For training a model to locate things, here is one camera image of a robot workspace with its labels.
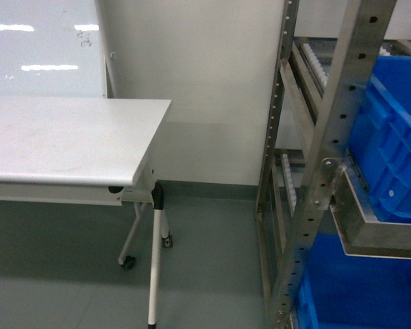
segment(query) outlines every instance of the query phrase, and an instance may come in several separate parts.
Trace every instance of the floor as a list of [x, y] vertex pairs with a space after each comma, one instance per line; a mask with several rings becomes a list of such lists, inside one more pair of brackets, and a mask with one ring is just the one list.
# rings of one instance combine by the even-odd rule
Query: floor
[[[263, 328], [253, 201], [166, 197], [158, 328]], [[0, 202], [0, 329], [146, 328], [152, 209]]]

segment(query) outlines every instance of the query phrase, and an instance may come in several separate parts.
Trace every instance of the black caster wheel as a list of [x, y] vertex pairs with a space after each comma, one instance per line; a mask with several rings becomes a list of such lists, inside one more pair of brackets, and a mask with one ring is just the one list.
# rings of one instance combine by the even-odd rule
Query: black caster wheel
[[173, 247], [173, 242], [172, 242], [172, 236], [168, 235], [167, 238], [162, 238], [163, 240], [163, 248], [172, 248]]
[[122, 266], [123, 269], [129, 270], [129, 269], [132, 269], [135, 264], [136, 264], [136, 258], [135, 257], [126, 256], [125, 261], [123, 262], [123, 264], [121, 266]]

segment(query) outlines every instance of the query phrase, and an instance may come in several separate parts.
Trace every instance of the blue plastic bin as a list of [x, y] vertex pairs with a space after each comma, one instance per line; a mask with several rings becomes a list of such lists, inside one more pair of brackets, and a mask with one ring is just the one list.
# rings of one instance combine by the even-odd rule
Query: blue plastic bin
[[377, 60], [349, 146], [378, 219], [411, 223], [411, 58]]
[[411, 329], [411, 260], [344, 255], [315, 240], [296, 301], [300, 329]]

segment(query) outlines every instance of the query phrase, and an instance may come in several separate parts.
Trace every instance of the table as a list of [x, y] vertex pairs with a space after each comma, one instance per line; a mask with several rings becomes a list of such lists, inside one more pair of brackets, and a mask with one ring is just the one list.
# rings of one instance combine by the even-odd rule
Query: table
[[[144, 175], [170, 104], [153, 99], [0, 96], [0, 200], [120, 206], [125, 188], [137, 186]], [[149, 327], [155, 328], [160, 236], [168, 242], [169, 227], [158, 182], [152, 197]], [[133, 226], [123, 254], [134, 232]]]

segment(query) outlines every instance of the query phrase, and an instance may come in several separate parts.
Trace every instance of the stainless steel shelving rack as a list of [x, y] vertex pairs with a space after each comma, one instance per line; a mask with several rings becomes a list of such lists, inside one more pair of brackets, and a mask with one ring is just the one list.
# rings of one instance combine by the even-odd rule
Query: stainless steel shelving rack
[[[299, 1], [285, 1], [256, 200], [268, 328], [293, 328], [299, 283], [320, 224], [329, 216], [333, 215], [347, 254], [411, 258], [411, 225], [377, 220], [347, 154], [351, 129], [395, 4], [395, 0], [349, 0], [324, 87], [314, 79], [294, 42]], [[390, 45], [411, 55], [410, 41], [393, 40]], [[287, 151], [275, 149], [285, 90], [292, 96], [303, 152], [303, 159], [287, 158], [291, 164], [305, 165], [295, 209], [289, 202], [288, 212], [282, 207], [276, 167]], [[272, 281], [264, 229], [268, 196], [277, 261]]]

